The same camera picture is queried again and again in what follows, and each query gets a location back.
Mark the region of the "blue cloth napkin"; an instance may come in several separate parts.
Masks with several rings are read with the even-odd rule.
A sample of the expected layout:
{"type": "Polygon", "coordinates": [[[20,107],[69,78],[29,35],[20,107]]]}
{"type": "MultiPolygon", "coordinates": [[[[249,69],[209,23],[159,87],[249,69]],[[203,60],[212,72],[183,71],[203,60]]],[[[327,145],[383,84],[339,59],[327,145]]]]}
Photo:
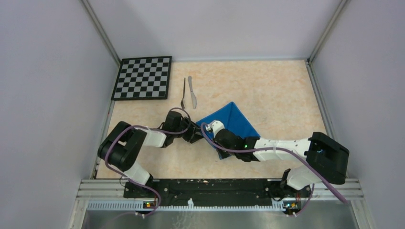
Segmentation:
{"type": "MultiPolygon", "coordinates": [[[[255,130],[255,128],[250,124],[248,119],[239,110],[234,102],[230,102],[224,107],[220,108],[216,112],[208,115],[207,117],[197,121],[197,125],[201,126],[202,123],[209,124],[214,120],[221,121],[225,129],[233,132],[242,138],[249,136],[258,136],[260,134],[255,130]]],[[[214,137],[211,133],[207,133],[207,136],[214,141],[214,137]]]]}

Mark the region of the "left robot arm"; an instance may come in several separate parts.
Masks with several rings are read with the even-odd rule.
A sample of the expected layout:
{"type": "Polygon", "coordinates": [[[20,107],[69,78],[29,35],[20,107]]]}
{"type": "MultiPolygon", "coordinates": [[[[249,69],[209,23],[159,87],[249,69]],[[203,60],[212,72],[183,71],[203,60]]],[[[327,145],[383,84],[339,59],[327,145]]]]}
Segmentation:
{"type": "Polygon", "coordinates": [[[144,146],[166,148],[176,138],[193,144],[203,136],[188,115],[184,117],[173,108],[158,128],[134,127],[120,121],[99,146],[97,156],[108,168],[136,182],[135,191],[141,197],[148,197],[153,192],[153,176],[137,162],[139,152],[144,146]]]}

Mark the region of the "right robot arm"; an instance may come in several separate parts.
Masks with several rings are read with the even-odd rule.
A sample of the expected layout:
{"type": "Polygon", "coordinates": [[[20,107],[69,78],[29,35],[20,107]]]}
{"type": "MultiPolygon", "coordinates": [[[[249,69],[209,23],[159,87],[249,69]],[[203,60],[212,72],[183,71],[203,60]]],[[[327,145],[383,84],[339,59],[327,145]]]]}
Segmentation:
{"type": "Polygon", "coordinates": [[[307,185],[323,183],[341,202],[347,202],[333,185],[345,183],[350,152],[322,132],[299,140],[270,140],[257,136],[242,138],[221,129],[214,131],[213,141],[219,152],[234,155],[244,162],[301,162],[300,167],[287,169],[283,174],[280,191],[287,197],[307,185]]]}

